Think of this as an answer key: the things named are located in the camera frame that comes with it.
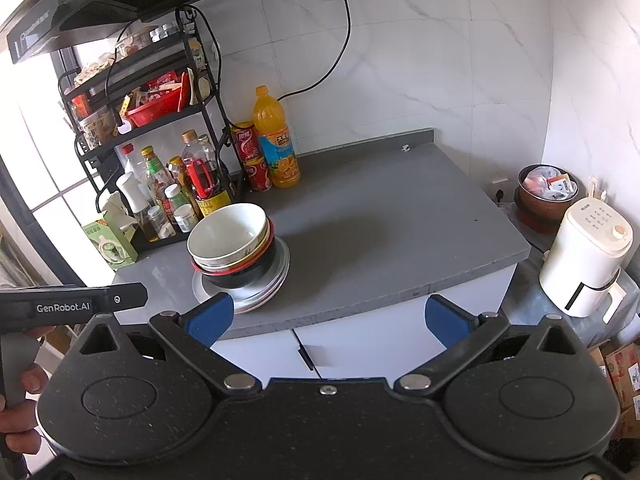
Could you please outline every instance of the white air fryer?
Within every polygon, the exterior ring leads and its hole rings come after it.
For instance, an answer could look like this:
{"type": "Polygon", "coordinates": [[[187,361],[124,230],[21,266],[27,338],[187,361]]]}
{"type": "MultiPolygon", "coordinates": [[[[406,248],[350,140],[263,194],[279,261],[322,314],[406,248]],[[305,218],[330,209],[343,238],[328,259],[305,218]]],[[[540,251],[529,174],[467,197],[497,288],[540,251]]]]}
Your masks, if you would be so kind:
{"type": "Polygon", "coordinates": [[[631,225],[611,206],[583,198],[565,213],[540,270],[540,285],[569,316],[590,316],[605,296],[608,323],[626,296],[618,285],[620,264],[633,243],[631,225]]]}

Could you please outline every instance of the black spice rack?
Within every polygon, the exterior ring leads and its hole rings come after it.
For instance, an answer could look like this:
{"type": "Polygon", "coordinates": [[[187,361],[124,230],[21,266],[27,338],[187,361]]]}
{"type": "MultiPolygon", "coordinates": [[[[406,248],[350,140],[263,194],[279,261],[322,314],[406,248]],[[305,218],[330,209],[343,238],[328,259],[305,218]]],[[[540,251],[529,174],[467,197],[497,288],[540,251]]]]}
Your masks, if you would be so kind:
{"type": "MultiPolygon", "coordinates": [[[[64,89],[72,86],[72,77],[81,71],[80,67],[75,67],[74,69],[63,73],[63,75],[58,79],[58,91],[62,98],[62,104],[76,134],[74,141],[76,156],[78,157],[78,161],[80,162],[82,169],[97,194],[95,207],[98,212],[100,211],[98,208],[100,196],[105,191],[115,192],[117,190],[115,184],[116,180],[124,174],[124,168],[122,167],[114,149],[121,144],[131,142],[133,139],[160,128],[161,126],[165,126],[166,124],[173,123],[174,121],[195,114],[202,115],[207,133],[209,134],[210,140],[215,148],[216,163],[219,169],[218,177],[232,202],[238,202],[243,191],[248,187],[246,186],[247,179],[244,167],[240,161],[236,147],[230,140],[230,123],[226,119],[226,113],[224,111],[222,101],[220,100],[219,82],[212,74],[209,59],[207,59],[207,54],[204,52],[204,49],[203,54],[205,57],[206,67],[201,70],[197,68],[193,54],[191,53],[189,46],[190,39],[195,38],[200,42],[201,46],[203,45],[198,27],[195,23],[196,13],[188,7],[178,7],[175,11],[175,16],[178,23],[178,32],[149,46],[141,48],[139,51],[136,51],[130,56],[114,63],[109,76],[110,79],[108,81],[109,102],[107,101],[105,93],[107,69],[97,73],[91,79],[83,82],[76,88],[73,88],[67,94],[65,94],[64,89]],[[186,25],[191,27],[193,33],[186,31],[186,25]],[[112,109],[117,109],[119,108],[119,104],[124,96],[133,89],[142,86],[146,82],[161,76],[170,70],[185,70],[187,68],[191,68],[194,74],[193,91],[197,101],[196,104],[187,106],[180,112],[167,114],[149,124],[146,124],[145,126],[134,128],[127,134],[113,137],[97,148],[92,150],[88,149],[86,142],[84,141],[84,132],[72,113],[71,101],[73,98],[84,94],[89,102],[91,110],[98,110],[104,105],[108,105],[112,109]],[[203,99],[200,94],[198,80],[201,77],[207,78],[211,87],[211,95],[206,99],[203,99]],[[212,99],[216,99],[222,117],[225,118],[225,122],[227,123],[220,137],[216,136],[207,113],[207,104],[212,99]],[[220,171],[221,168],[226,169],[220,159],[220,152],[225,146],[231,147],[231,149],[236,152],[236,157],[238,158],[240,167],[242,168],[241,173],[236,174],[235,178],[234,176],[229,177],[228,172],[226,171],[220,171]],[[92,174],[88,164],[91,168],[97,170],[99,176],[103,180],[104,186],[102,188],[98,187],[95,183],[93,178],[95,174],[92,174]]],[[[177,232],[173,237],[164,238],[156,242],[149,242],[140,233],[140,230],[137,230],[136,235],[132,239],[132,245],[139,253],[143,253],[154,248],[186,240],[187,237],[188,233],[185,234],[177,232]]]]}

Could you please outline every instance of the cabinet handle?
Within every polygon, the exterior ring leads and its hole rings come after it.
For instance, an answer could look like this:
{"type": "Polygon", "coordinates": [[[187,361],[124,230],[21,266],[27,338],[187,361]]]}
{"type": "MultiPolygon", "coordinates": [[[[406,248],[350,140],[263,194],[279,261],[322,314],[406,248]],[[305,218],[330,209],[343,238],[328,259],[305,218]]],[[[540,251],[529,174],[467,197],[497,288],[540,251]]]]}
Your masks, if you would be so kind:
{"type": "Polygon", "coordinates": [[[293,329],[291,330],[291,333],[293,334],[293,337],[296,338],[296,341],[300,346],[300,348],[298,348],[298,353],[300,354],[300,357],[302,357],[302,360],[305,362],[305,365],[307,366],[307,368],[309,368],[310,372],[316,372],[316,365],[312,361],[311,356],[309,355],[309,352],[306,351],[306,348],[302,344],[302,341],[300,341],[298,334],[296,334],[296,331],[293,329]]]}

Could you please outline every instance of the red handle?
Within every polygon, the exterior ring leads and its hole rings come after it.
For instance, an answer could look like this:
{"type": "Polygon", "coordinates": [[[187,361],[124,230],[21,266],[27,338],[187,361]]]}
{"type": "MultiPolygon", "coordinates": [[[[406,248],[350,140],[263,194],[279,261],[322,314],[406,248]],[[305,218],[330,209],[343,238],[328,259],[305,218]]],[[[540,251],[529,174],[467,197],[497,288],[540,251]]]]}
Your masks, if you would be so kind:
{"type": "Polygon", "coordinates": [[[209,174],[209,170],[204,165],[202,159],[197,158],[190,165],[187,166],[187,173],[191,177],[191,181],[196,188],[196,192],[198,193],[198,198],[205,199],[209,193],[213,191],[213,181],[211,180],[211,175],[209,174]],[[198,172],[196,171],[196,166],[201,166],[203,169],[204,175],[207,177],[207,181],[209,183],[209,187],[203,187],[202,182],[200,181],[200,177],[198,172]]]}

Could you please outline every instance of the green box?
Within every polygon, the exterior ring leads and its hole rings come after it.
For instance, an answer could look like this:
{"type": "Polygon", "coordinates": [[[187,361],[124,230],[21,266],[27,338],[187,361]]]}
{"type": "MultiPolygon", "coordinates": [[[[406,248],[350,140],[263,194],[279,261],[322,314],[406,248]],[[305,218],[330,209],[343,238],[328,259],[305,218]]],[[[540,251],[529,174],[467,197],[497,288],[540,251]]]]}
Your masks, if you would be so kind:
{"type": "Polygon", "coordinates": [[[129,242],[130,237],[127,239],[108,210],[100,213],[95,221],[82,226],[82,230],[111,269],[121,269],[138,259],[138,252],[129,242]]]}

